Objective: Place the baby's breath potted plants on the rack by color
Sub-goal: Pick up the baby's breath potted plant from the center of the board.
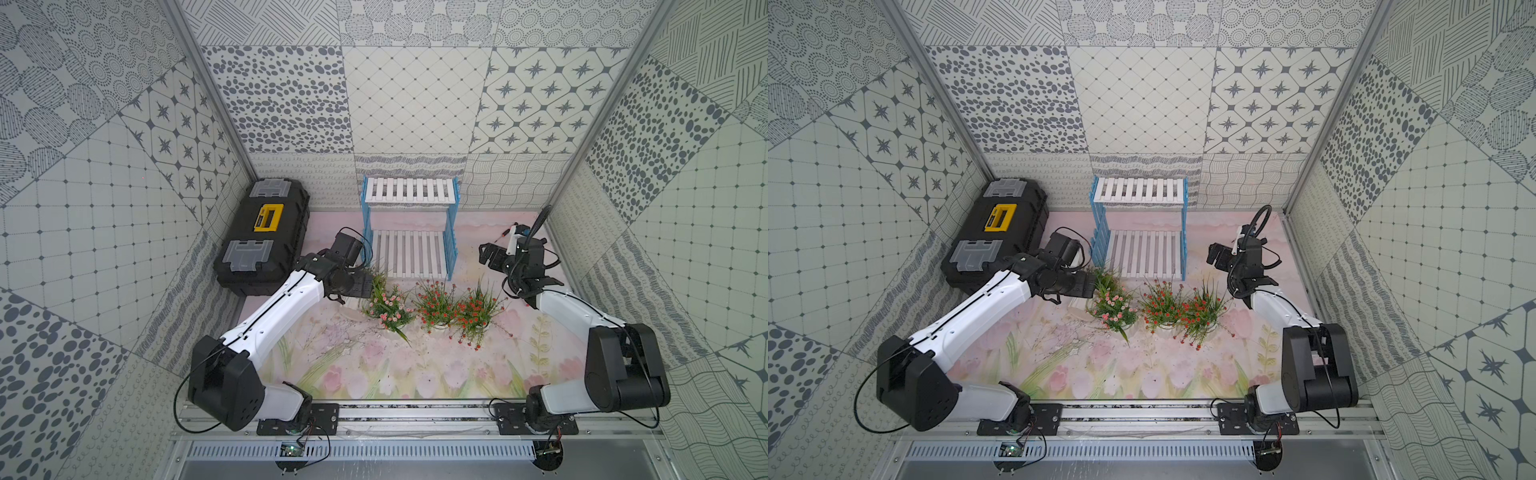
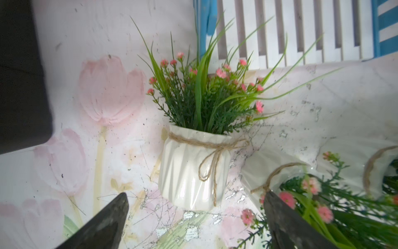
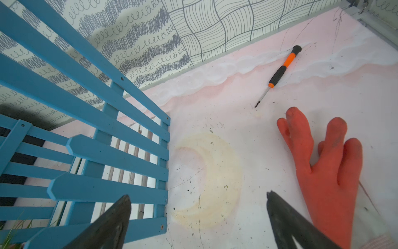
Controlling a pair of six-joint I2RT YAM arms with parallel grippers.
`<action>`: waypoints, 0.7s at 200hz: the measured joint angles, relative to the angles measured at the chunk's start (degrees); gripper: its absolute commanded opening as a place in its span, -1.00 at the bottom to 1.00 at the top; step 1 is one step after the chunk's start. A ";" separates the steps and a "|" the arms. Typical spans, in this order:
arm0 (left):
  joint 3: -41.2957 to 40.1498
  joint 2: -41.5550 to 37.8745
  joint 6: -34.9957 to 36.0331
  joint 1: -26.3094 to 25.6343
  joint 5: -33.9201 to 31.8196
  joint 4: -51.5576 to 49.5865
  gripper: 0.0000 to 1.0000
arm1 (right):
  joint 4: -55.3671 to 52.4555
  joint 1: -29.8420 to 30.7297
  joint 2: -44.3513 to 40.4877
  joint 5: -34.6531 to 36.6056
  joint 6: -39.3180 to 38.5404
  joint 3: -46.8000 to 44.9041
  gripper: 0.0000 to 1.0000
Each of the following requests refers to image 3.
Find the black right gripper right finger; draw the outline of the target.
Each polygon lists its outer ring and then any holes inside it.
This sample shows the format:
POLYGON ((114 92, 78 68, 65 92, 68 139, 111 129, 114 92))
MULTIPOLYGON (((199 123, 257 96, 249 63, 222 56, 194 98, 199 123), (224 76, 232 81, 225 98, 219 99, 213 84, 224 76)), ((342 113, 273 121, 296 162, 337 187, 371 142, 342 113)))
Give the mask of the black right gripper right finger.
POLYGON ((267 211, 279 249, 338 249, 339 246, 320 232, 277 193, 267 193, 267 211))

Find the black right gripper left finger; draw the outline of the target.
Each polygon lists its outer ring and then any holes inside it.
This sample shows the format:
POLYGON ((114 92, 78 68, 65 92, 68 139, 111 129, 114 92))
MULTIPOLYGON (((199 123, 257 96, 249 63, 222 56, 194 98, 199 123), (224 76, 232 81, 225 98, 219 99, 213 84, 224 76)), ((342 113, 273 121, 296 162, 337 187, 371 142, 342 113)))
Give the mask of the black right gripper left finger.
POLYGON ((131 201, 122 196, 66 249, 121 249, 129 226, 131 201))

